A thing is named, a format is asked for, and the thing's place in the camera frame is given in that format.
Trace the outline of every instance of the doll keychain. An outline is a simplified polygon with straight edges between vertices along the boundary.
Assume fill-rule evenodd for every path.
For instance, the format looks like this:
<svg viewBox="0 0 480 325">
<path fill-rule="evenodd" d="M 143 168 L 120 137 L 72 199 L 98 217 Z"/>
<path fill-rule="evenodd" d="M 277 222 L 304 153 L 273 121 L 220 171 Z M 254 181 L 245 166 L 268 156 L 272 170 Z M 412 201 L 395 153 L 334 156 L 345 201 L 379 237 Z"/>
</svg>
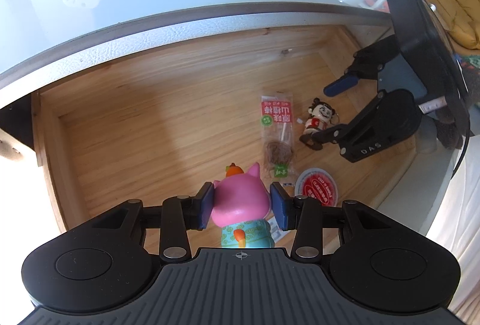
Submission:
<svg viewBox="0 0 480 325">
<path fill-rule="evenodd" d="M 300 142 L 313 150 L 322 150 L 322 144 L 312 143 L 311 135 L 321 132 L 331 125 L 334 125 L 332 119 L 337 117 L 337 123 L 340 122 L 338 114 L 328 103 L 322 102 L 319 98 L 313 100 L 312 105 L 308 108 L 308 120 L 305 123 L 305 130 L 300 136 Z"/>
</svg>

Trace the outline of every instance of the blue gripper pad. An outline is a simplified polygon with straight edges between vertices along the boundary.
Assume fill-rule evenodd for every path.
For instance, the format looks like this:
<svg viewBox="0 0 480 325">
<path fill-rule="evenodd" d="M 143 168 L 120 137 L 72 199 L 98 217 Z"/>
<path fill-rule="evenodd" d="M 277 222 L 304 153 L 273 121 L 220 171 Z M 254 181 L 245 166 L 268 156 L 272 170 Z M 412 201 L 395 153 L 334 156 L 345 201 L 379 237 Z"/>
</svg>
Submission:
<svg viewBox="0 0 480 325">
<path fill-rule="evenodd" d="M 340 77 L 338 80 L 330 83 L 323 89 L 323 93 L 328 97 L 334 97 L 348 89 L 356 86 L 359 82 L 359 78 L 353 74 L 346 74 Z"/>
<path fill-rule="evenodd" d="M 270 185 L 270 197 L 272 198 L 272 211 L 278 227 L 283 231 L 295 229 L 295 213 L 291 211 L 290 206 L 292 198 L 281 188 L 279 183 L 277 183 L 277 186 Z"/>
<path fill-rule="evenodd" d="M 215 188 L 213 184 L 205 183 L 198 192 L 197 196 L 201 197 L 203 193 L 205 193 L 205 195 L 202 198 L 202 203 L 200 205 L 200 213 L 198 215 L 198 225 L 200 229 L 206 229 L 208 220 L 210 219 L 210 215 L 212 214 L 213 199 L 215 195 Z"/>
</svg>

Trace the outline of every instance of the green label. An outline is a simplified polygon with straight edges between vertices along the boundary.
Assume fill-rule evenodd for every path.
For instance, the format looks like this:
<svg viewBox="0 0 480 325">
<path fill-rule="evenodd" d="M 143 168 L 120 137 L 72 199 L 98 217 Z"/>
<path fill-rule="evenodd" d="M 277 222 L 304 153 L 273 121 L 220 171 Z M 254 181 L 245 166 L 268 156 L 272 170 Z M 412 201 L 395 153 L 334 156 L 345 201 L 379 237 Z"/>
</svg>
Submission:
<svg viewBox="0 0 480 325">
<path fill-rule="evenodd" d="M 262 125 L 263 126 L 270 126 L 273 123 L 273 118 L 271 115 L 265 114 L 262 117 Z"/>
<path fill-rule="evenodd" d="M 289 166 L 286 164 L 275 165 L 275 177 L 287 177 L 289 175 Z"/>
</svg>

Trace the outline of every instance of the red label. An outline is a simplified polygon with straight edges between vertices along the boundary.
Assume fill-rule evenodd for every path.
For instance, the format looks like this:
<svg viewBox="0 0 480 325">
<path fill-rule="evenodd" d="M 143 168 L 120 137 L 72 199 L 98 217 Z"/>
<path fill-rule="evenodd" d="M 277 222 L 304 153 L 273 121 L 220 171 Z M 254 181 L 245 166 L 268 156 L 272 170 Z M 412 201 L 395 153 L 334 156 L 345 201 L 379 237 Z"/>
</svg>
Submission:
<svg viewBox="0 0 480 325">
<path fill-rule="evenodd" d="M 278 124 L 292 123 L 292 104 L 290 102 L 280 102 L 270 100 L 262 102 L 262 115 L 270 115 L 273 122 Z"/>
<path fill-rule="evenodd" d="M 324 206 L 335 206 L 335 186 L 321 173 L 309 175 L 302 184 L 303 195 L 317 198 Z"/>
</svg>

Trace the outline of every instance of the orange hat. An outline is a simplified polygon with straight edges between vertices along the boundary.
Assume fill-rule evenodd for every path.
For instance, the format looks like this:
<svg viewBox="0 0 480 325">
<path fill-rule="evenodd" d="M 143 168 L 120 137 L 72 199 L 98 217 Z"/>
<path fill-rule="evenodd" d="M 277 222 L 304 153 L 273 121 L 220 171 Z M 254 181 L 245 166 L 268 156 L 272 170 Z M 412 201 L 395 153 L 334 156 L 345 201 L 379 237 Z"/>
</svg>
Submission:
<svg viewBox="0 0 480 325">
<path fill-rule="evenodd" d="M 226 167 L 225 177 L 238 175 L 238 174 L 241 174 L 241 173 L 245 173 L 245 172 L 243 172 L 243 169 L 240 168 L 240 167 L 237 167 L 235 165 L 235 163 L 231 163 L 229 167 Z"/>
</svg>

